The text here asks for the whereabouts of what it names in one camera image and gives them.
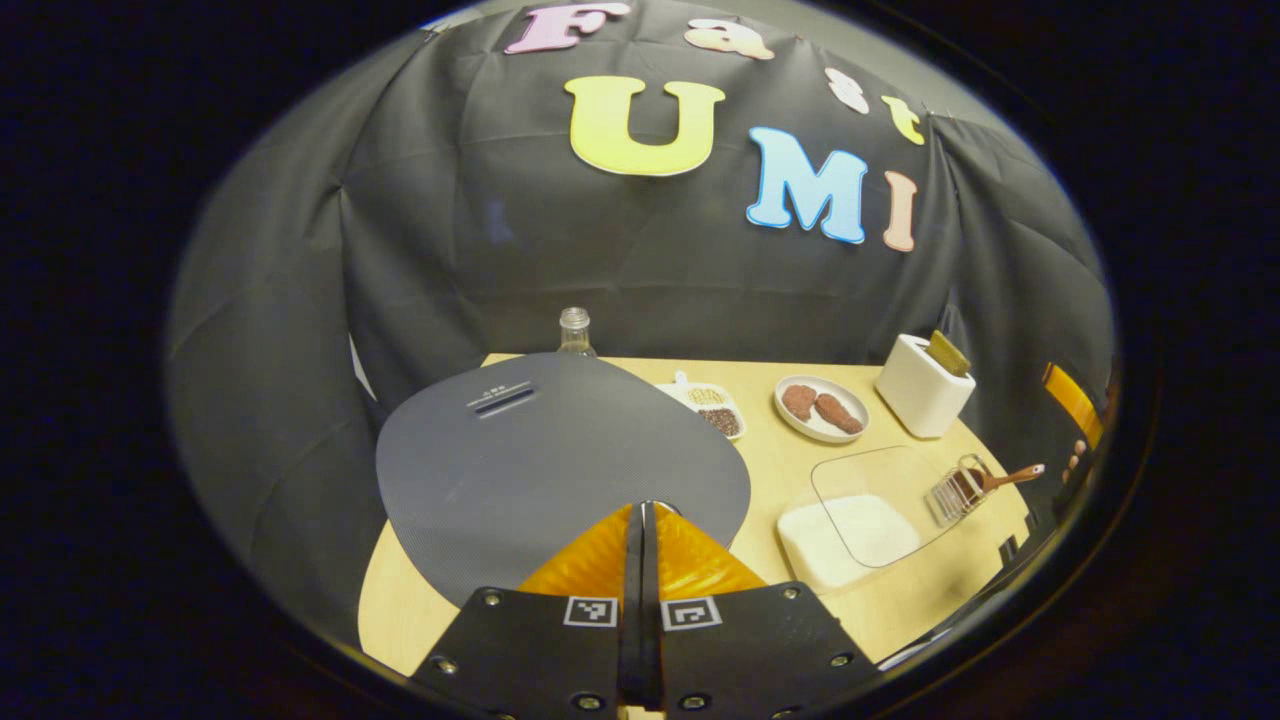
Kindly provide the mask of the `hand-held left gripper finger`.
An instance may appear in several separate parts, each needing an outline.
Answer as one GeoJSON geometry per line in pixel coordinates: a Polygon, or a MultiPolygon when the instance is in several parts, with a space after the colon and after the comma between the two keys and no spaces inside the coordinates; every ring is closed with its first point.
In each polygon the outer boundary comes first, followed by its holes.
{"type": "Polygon", "coordinates": [[[800,719],[881,675],[801,582],[769,584],[666,503],[645,507],[645,706],[800,719]]]}
{"type": "Polygon", "coordinates": [[[617,719],[646,693],[646,507],[627,505],[518,588],[463,602],[413,682],[483,719],[617,719]]]}

